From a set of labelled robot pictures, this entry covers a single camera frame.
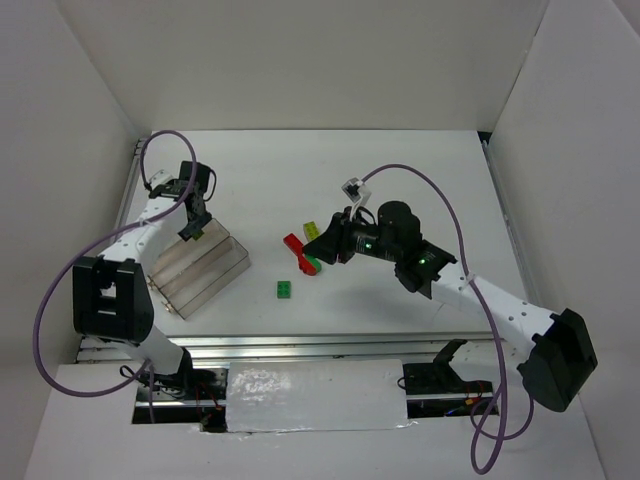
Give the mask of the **green square lego brick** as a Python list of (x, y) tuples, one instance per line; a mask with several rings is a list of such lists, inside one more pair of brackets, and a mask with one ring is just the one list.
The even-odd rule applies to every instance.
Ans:
[(279, 280), (276, 282), (276, 298), (290, 299), (292, 297), (292, 283), (289, 280)]

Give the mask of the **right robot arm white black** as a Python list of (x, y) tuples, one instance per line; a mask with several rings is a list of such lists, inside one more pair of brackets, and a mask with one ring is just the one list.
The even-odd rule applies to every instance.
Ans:
[(466, 273), (451, 253), (424, 239), (418, 217), (404, 202), (384, 203), (374, 224), (349, 209), (337, 212), (303, 251), (329, 265), (345, 264), (356, 254), (389, 261), (409, 292), (493, 320), (499, 336), (524, 358), (517, 368), (524, 389), (551, 411), (565, 411), (598, 365), (580, 314), (533, 305)]

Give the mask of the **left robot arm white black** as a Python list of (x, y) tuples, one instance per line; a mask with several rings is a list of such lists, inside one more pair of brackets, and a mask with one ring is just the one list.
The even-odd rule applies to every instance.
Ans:
[(134, 228), (100, 255), (83, 256), (72, 267), (73, 326), (77, 333), (113, 342), (134, 360), (149, 360), (154, 382), (186, 391), (194, 385), (190, 353), (154, 326), (147, 274), (177, 241), (193, 243), (212, 220), (205, 194), (212, 169), (181, 163), (178, 177), (162, 172)]

